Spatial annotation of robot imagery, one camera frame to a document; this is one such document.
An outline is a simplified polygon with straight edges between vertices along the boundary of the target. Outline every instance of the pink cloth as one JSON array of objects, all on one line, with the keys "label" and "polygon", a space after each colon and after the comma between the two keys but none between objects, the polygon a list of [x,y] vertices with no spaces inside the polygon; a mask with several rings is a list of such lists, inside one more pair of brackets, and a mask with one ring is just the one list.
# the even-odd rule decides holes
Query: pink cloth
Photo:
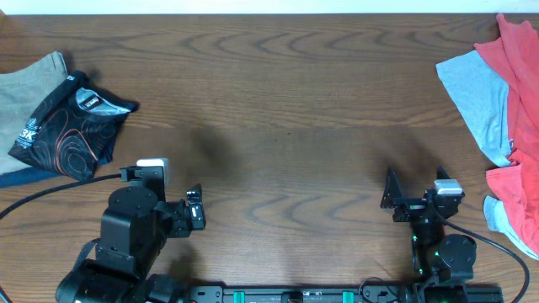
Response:
[{"label": "pink cloth", "polygon": [[487,172],[488,186],[498,196],[522,241],[539,253],[539,39],[529,21],[511,24],[496,16],[501,37],[475,44],[479,55],[510,86],[507,99],[510,167]]}]

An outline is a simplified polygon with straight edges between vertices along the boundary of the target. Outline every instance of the table surface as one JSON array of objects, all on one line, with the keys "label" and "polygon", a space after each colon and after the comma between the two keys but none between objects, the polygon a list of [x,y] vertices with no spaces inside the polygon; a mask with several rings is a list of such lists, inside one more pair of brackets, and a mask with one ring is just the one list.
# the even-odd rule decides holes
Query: table surface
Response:
[{"label": "table surface", "polygon": [[[508,19],[539,25],[537,15]],[[444,165],[467,195],[451,221],[517,250],[487,228],[493,164],[435,70],[496,39],[493,14],[13,16],[1,25],[0,72],[61,51],[70,70],[140,103],[97,176],[167,157],[169,200],[202,183],[206,230],[168,241],[153,273],[229,285],[412,277],[410,230],[379,208],[388,167],[420,196]],[[1,189],[0,209],[71,181]],[[124,186],[50,194],[2,220],[0,284],[15,302],[54,300]],[[539,279],[539,263],[518,254]],[[481,242],[474,271],[473,282],[499,284],[507,301],[523,282],[515,260]],[[539,301],[537,284],[524,301]]]}]

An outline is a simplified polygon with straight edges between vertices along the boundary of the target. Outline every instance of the white background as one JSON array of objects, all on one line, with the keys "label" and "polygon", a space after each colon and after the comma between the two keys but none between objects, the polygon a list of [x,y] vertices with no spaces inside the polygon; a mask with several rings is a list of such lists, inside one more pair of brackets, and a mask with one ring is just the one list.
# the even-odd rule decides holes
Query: white background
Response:
[{"label": "white background", "polygon": [[538,13],[539,0],[0,0],[6,14]]}]

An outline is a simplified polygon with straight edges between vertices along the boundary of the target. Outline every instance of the green tape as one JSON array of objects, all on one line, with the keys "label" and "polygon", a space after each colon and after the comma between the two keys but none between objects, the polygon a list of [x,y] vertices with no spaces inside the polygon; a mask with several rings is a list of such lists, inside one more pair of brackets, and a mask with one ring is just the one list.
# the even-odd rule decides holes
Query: green tape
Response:
[{"label": "green tape", "polygon": [[234,303],[245,303],[245,293],[242,291],[234,291]]},{"label": "green tape", "polygon": [[354,303],[354,293],[351,291],[343,291],[343,303]]}]

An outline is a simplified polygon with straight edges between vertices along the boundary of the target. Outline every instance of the clothing pile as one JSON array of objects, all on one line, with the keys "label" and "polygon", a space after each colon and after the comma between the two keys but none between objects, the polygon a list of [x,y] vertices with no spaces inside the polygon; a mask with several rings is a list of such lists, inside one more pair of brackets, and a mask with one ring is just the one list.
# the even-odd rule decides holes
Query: clothing pile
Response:
[{"label": "clothing pile", "polygon": [[0,74],[0,188],[60,174],[91,178],[112,161],[118,129],[135,110],[83,72],[68,75],[59,52]]},{"label": "clothing pile", "polygon": [[498,197],[484,201],[488,228],[539,260],[539,39],[528,21],[496,19],[500,38],[436,69],[479,148],[499,167],[486,173]]}]

